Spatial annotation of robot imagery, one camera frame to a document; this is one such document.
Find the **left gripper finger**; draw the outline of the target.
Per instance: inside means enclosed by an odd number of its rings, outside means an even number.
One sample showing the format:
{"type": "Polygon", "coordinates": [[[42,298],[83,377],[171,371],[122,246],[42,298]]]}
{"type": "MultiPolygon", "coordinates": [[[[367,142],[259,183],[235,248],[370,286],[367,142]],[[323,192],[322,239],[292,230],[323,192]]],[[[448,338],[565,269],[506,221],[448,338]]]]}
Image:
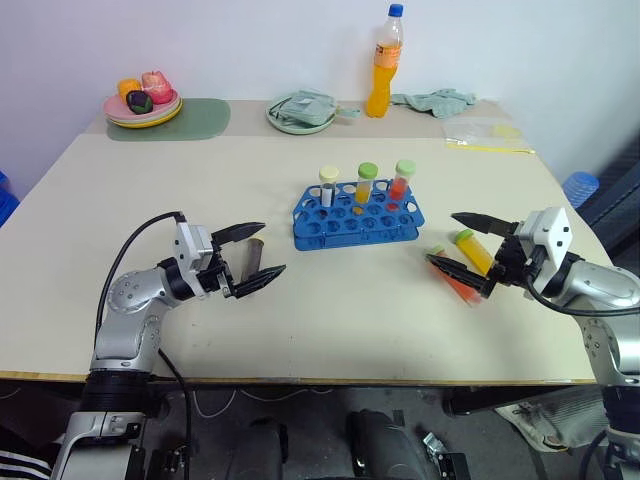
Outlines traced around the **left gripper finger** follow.
{"type": "Polygon", "coordinates": [[[263,222],[245,222],[235,224],[211,234],[211,242],[222,246],[230,242],[239,242],[253,236],[266,226],[263,222]]]}
{"type": "Polygon", "coordinates": [[[236,299],[243,298],[258,290],[263,289],[275,280],[286,269],[285,265],[278,265],[259,270],[251,275],[247,280],[241,281],[233,287],[233,296],[236,299]]]}

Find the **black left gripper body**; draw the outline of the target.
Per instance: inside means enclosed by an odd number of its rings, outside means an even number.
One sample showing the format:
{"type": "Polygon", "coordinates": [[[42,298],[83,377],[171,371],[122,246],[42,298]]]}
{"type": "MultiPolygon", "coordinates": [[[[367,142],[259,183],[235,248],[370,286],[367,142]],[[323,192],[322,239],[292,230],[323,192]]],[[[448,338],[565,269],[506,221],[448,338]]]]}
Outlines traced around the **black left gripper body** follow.
{"type": "Polygon", "coordinates": [[[196,278],[206,293],[220,291],[225,298],[235,296],[234,279],[228,263],[222,256],[222,247],[214,234],[211,235],[212,254],[206,267],[196,274],[196,278]]]}

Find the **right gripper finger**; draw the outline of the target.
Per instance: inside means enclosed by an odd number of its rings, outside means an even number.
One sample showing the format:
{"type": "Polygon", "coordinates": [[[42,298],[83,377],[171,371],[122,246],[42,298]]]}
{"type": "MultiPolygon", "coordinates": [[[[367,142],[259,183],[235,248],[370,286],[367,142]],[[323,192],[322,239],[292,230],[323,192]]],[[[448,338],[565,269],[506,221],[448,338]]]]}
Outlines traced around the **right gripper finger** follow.
{"type": "Polygon", "coordinates": [[[513,235],[519,226],[518,222],[508,222],[489,215],[472,212],[452,213],[451,217],[471,230],[498,236],[513,235]]]}
{"type": "Polygon", "coordinates": [[[456,260],[435,254],[427,254],[426,258],[440,272],[474,289],[480,295],[490,295],[494,289],[493,280],[470,271],[456,260]]]}

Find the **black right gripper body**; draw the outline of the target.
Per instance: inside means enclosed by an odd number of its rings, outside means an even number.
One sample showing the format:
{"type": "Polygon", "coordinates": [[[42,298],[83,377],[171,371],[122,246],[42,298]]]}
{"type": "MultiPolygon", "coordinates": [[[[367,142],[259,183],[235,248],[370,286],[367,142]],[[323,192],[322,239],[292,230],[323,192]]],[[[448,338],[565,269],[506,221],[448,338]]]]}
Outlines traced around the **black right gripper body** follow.
{"type": "Polygon", "coordinates": [[[526,254],[520,239],[510,235],[504,239],[481,288],[482,296],[490,296],[497,284],[517,286],[529,292],[544,262],[544,247],[535,245],[526,254]]]}

